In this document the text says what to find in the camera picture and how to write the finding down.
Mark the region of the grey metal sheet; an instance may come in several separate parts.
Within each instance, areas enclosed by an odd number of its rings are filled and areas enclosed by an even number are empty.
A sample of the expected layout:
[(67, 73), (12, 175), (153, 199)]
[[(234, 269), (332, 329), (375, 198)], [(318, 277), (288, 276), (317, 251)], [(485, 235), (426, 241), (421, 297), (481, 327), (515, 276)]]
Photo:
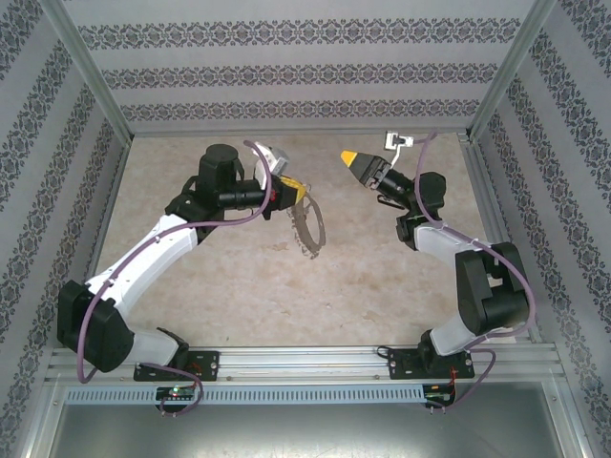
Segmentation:
[(550, 420), (419, 406), (67, 406), (50, 458), (564, 458)]

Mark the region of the aluminium back rail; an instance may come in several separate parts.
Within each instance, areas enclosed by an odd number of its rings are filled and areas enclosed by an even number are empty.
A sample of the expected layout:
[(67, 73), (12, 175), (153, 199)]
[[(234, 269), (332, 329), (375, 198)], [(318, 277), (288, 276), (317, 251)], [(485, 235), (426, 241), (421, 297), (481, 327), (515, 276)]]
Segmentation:
[(150, 131), (134, 132), (133, 138), (153, 138), (153, 137), (209, 137), (209, 136), (287, 136), (287, 135), (380, 135), (385, 131), (394, 131), (413, 135), (423, 135), (430, 131), (437, 131), (439, 134), (465, 134), (467, 128), (459, 127), (373, 127), (373, 128), (300, 128), (300, 129), (229, 129), (229, 130), (177, 130), (177, 131)]

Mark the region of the aluminium side rail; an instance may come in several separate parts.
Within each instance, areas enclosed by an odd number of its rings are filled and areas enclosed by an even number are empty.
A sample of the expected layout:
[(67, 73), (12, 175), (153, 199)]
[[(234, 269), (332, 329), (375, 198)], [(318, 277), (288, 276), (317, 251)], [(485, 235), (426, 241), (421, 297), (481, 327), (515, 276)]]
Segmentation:
[(513, 238), (507, 230), (490, 174), (478, 145), (470, 141), (467, 132), (459, 132), (457, 137), (487, 241), (493, 243), (512, 241)]
[(84, 285), (93, 276), (129, 149), (108, 125), (102, 127), (58, 246), (54, 273), (59, 289)]

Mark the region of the aluminium frame post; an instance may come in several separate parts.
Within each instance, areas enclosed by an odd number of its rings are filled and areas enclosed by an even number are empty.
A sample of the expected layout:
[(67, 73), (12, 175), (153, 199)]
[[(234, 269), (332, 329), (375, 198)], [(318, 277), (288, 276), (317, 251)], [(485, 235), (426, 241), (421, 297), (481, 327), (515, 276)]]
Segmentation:
[(116, 103), (76, 24), (68, 14), (63, 0), (38, 0), (38, 2), (116, 134), (123, 143), (132, 142), (134, 134), (128, 121)]
[(481, 137), (501, 98), (510, 86), (522, 61), (528, 54), (528, 50), (534, 43), (556, 3), (557, 0), (534, 0), (532, 7), (517, 31), (514, 42), (501, 62), (489, 90), (481, 100), (471, 125), (467, 129), (468, 139), (471, 142)]

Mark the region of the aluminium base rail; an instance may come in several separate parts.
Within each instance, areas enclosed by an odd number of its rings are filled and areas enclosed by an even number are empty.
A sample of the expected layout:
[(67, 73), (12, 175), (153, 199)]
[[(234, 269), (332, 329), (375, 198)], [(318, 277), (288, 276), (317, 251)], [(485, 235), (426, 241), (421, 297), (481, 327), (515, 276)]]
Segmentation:
[[(553, 344), (494, 343), (485, 345), (496, 354), (495, 364), (483, 382), (550, 382), (566, 372)], [(356, 385), (415, 384), (417, 380), (392, 380), (386, 359), (375, 346), (312, 347), (212, 347), (220, 353), (218, 377), (207, 385)], [(472, 352), (474, 382), (488, 367), (491, 355)], [(112, 372), (96, 372), (92, 385), (135, 385), (135, 365), (123, 364)], [(44, 382), (77, 385), (76, 356), (55, 349)]]

